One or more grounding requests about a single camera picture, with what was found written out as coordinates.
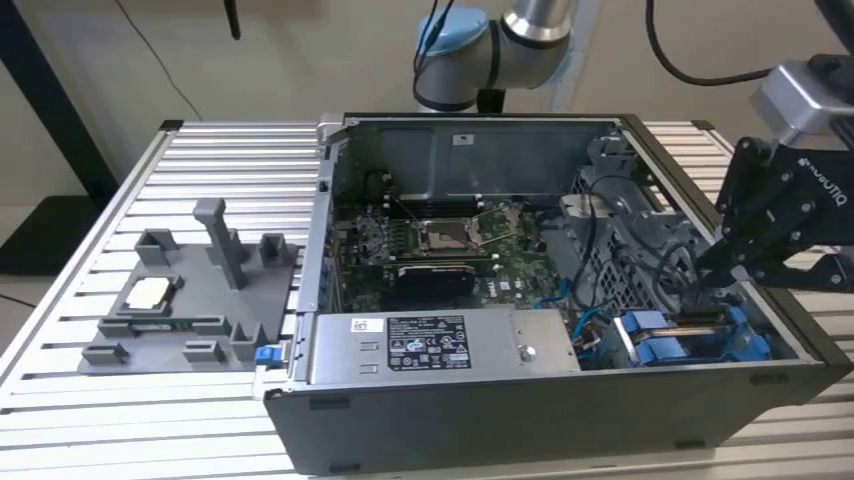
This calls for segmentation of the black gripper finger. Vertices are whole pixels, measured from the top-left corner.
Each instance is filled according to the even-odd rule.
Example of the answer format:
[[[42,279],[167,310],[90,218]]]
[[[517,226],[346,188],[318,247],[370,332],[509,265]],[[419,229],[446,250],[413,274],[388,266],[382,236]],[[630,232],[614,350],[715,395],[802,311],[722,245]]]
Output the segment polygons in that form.
[[[766,288],[852,293],[853,257],[846,253],[825,253],[807,269],[789,267],[786,260],[811,247],[801,234],[739,243],[733,253],[754,283]]]
[[[807,287],[811,274],[789,267],[786,260],[806,249],[803,226],[818,205],[802,188],[786,148],[753,137],[739,140],[715,210],[719,234],[698,257],[701,284],[726,288],[751,280],[771,288]]]

